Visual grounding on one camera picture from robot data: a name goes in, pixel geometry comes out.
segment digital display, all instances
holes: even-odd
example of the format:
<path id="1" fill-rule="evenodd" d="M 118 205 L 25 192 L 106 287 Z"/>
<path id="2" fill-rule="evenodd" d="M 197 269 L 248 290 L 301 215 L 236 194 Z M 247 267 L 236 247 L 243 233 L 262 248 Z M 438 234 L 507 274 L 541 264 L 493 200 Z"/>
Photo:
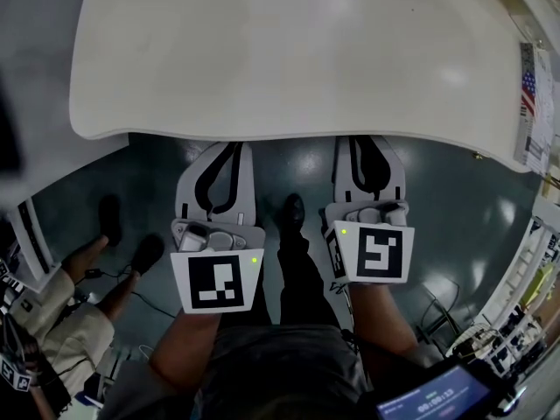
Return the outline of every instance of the digital display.
<path id="1" fill-rule="evenodd" d="M 383 420 L 454 420 L 488 396 L 490 389 L 461 366 L 438 378 L 377 405 Z"/>

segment dark green floor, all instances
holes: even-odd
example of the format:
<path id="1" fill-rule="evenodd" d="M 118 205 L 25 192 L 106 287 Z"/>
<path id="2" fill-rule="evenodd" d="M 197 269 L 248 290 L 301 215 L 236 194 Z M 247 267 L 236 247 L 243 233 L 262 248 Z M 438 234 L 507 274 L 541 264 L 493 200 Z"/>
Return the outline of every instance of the dark green floor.
<path id="1" fill-rule="evenodd" d="M 533 174 L 518 174 L 493 160 L 474 160 L 468 150 L 403 137 L 389 142 L 407 174 L 409 224 L 416 238 L 409 282 L 393 288 L 397 303 L 412 324 L 421 322 L 433 293 L 450 307 L 461 324 L 487 301 L 507 269 L 525 231 L 539 184 Z M 108 249 L 98 266 L 116 273 L 130 259 L 137 243 L 149 232 L 166 240 L 164 258 L 138 286 L 155 305 L 169 312 L 180 307 L 169 253 L 169 226 L 181 172 L 209 143 L 165 137 L 132 136 L 125 150 L 77 171 L 34 198 L 45 238 L 57 259 L 97 235 L 96 204 L 105 193 L 122 199 L 124 238 Z M 307 218 L 303 233 L 323 275 L 330 260 L 320 236 L 318 210 L 333 200 L 333 137 L 252 143 L 258 217 L 267 232 L 264 287 L 270 315 L 279 319 L 283 288 L 276 252 L 273 216 L 284 198 L 298 192 Z M 115 279 L 86 281 L 81 287 L 102 296 Z M 325 295 L 343 326 L 350 326 L 343 295 Z M 438 316 L 433 307 L 424 324 Z M 134 297 L 116 324 L 117 337 L 130 344 L 154 345 L 171 320 Z"/>

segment electronic equipment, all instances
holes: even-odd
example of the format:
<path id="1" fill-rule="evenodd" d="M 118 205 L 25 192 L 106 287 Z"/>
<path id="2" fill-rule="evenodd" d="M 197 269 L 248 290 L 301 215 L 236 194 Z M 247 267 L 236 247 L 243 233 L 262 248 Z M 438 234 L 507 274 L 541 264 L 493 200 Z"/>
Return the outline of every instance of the electronic equipment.
<path id="1" fill-rule="evenodd" d="M 228 177 L 227 189 L 216 179 Z M 219 193 L 220 203 L 211 198 Z M 253 153 L 217 143 L 181 175 L 171 223 L 171 264 L 186 313 L 244 312 L 253 306 L 265 233 L 256 227 Z"/>
<path id="2" fill-rule="evenodd" d="M 382 136 L 337 138 L 334 202 L 323 235 L 337 284 L 404 284 L 415 229 L 407 226 L 404 167 Z"/>
<path id="3" fill-rule="evenodd" d="M 462 420 L 485 418 L 508 396 L 508 385 L 483 361 L 466 366 L 456 359 L 398 378 L 358 403 L 360 418 Z"/>

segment sneaker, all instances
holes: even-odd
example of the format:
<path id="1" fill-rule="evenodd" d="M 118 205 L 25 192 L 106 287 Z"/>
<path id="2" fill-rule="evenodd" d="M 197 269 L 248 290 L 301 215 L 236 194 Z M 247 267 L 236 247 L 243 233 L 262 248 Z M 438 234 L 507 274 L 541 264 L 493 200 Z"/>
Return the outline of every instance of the sneaker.
<path id="1" fill-rule="evenodd" d="M 114 194 L 104 196 L 99 201 L 99 227 L 101 234 L 108 237 L 109 246 L 116 246 L 123 237 L 120 212 L 121 204 Z"/>
<path id="2" fill-rule="evenodd" d="M 130 267 L 143 276 L 162 257 L 164 251 L 163 240 L 156 234 L 149 234 L 136 248 Z"/>
<path id="3" fill-rule="evenodd" d="M 283 204 L 281 235 L 299 232 L 304 225 L 305 207 L 299 194 L 291 194 Z"/>

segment american flag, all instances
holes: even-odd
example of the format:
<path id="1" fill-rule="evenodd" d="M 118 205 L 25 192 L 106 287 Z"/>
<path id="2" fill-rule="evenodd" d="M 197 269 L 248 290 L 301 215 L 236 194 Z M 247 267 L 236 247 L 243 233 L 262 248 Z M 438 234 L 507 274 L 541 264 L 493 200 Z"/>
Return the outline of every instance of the american flag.
<path id="1" fill-rule="evenodd" d="M 535 116 L 535 76 L 526 72 L 523 76 L 523 90 L 521 91 L 521 102 L 525 105 L 532 116 Z"/>

